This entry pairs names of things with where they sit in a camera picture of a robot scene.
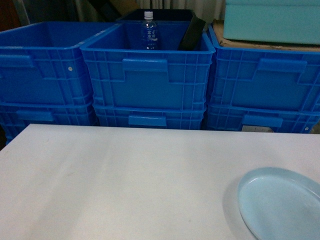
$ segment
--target crate handle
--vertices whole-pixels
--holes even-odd
[[[122,66],[124,71],[168,72],[166,59],[124,58]]]
[[[166,127],[167,118],[166,116],[143,116],[130,114],[128,123],[129,125]]]
[[[33,68],[34,66],[31,56],[0,55],[0,67],[3,68]]]
[[[271,72],[304,73],[307,65],[307,61],[261,58],[257,69]]]
[[[244,115],[242,118],[242,124],[247,126],[260,126],[260,127],[275,127],[280,128],[283,123],[281,117],[271,116],[252,116]]]
[[[29,111],[29,110],[18,110],[16,111],[18,119],[26,121],[46,121],[54,122],[55,118],[49,111]]]

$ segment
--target blue plastic crate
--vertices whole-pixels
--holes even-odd
[[[42,22],[0,32],[0,101],[84,105],[92,85],[80,46],[113,26]]]
[[[92,102],[74,107],[0,104],[0,125],[5,132],[7,143],[29,124],[96,126],[98,119]]]
[[[201,110],[212,54],[202,35],[194,51],[178,51],[188,22],[158,24],[161,50],[141,50],[141,24],[117,24],[80,49],[88,66],[94,103],[106,107]]]
[[[125,16],[117,19],[117,22],[123,21],[144,21],[145,11],[153,12],[153,20],[156,23],[160,21],[179,21],[179,22],[191,22],[193,18],[193,11],[190,9],[137,9],[128,13]]]
[[[241,131],[243,126],[271,128],[275,133],[307,134],[320,120],[320,112],[296,112],[209,105],[208,130]]]
[[[202,110],[174,111],[167,109],[146,109],[106,107],[94,105],[101,126],[123,128],[157,128],[199,130],[205,106]]]
[[[210,103],[298,112],[320,112],[320,52],[220,46],[208,28],[213,56]]]

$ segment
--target bottle cap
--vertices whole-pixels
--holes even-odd
[[[144,12],[144,19],[145,19],[145,20],[152,20],[152,19],[154,19],[154,12],[153,12],[153,11],[145,11],[145,12]]]

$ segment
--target cardboard box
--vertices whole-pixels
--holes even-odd
[[[243,49],[286,50],[303,52],[320,52],[320,45],[273,43],[262,41],[240,41],[224,38],[224,22],[215,20],[213,29],[221,47]]]

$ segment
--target plate rim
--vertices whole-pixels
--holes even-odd
[[[313,195],[320,200],[320,183],[312,180],[311,178],[302,175],[296,171],[280,168],[280,167],[260,167],[253,170],[248,171],[245,175],[243,175],[237,186],[237,204],[238,210],[240,212],[241,218],[245,223],[246,227],[250,230],[250,232],[258,239],[264,240],[254,228],[250,226],[248,221],[246,220],[246,216],[244,216],[242,212],[242,203],[241,203],[241,191],[245,186],[249,185],[257,178],[262,178],[263,176],[275,176],[282,179],[290,180],[295,182],[298,186],[305,188],[306,190],[313,193]]]

